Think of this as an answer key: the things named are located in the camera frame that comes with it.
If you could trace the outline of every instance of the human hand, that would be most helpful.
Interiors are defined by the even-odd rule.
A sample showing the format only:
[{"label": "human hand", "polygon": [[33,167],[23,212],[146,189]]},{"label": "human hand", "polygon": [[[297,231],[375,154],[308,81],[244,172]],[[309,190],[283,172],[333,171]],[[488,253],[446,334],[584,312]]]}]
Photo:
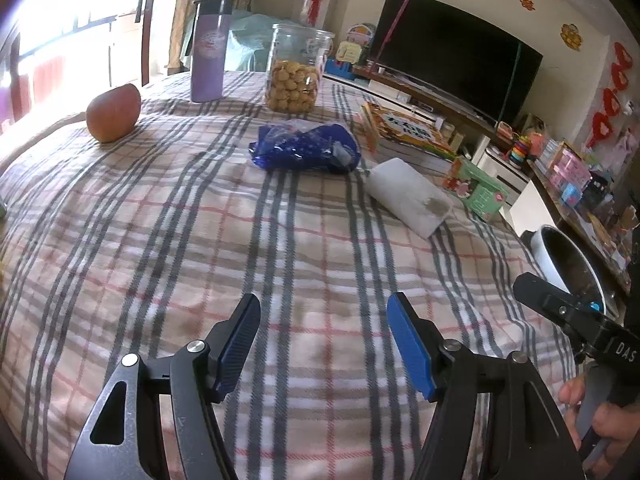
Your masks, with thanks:
[{"label": "human hand", "polygon": [[[567,381],[558,393],[558,400],[568,405],[564,421],[574,441],[575,449],[580,448],[575,419],[578,415],[579,404],[584,399],[584,388],[584,375],[581,375]],[[640,404],[620,408],[615,404],[603,402],[593,415],[591,426],[602,438],[611,439],[603,455],[591,468],[594,476],[601,479],[609,474],[640,430]]]}]

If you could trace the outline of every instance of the clear plastic jar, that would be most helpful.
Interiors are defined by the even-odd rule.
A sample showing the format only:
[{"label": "clear plastic jar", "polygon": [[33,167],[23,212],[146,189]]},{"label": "clear plastic jar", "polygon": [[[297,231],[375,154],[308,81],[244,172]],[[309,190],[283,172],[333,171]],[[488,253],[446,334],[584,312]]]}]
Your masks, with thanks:
[{"label": "clear plastic jar", "polygon": [[276,112],[311,112],[334,35],[300,25],[273,25],[265,100]]}]

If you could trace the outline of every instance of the blue plastic bag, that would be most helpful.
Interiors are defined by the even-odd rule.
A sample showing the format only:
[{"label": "blue plastic bag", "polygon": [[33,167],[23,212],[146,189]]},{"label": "blue plastic bag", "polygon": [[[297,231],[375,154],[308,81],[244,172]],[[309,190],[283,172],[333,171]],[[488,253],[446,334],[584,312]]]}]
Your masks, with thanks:
[{"label": "blue plastic bag", "polygon": [[358,145],[341,124],[293,119],[265,124],[249,144],[254,164],[263,170],[327,170],[348,173],[360,162]]}]

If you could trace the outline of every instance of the water bottle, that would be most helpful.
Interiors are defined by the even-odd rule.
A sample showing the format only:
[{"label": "water bottle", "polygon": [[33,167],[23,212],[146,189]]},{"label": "water bottle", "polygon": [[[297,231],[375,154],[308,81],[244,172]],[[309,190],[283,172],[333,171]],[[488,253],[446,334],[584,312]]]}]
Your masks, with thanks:
[{"label": "water bottle", "polygon": [[191,100],[195,103],[222,97],[226,38],[233,0],[198,0],[191,53]]}]

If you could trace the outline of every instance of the stack of books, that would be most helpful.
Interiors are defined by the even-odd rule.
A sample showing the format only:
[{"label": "stack of books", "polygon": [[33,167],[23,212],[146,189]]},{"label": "stack of books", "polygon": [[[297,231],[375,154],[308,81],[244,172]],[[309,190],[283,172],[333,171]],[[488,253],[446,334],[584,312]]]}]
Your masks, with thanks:
[{"label": "stack of books", "polygon": [[397,157],[420,173],[444,175],[456,158],[442,134],[425,121],[373,103],[362,105],[362,118],[377,162]]}]

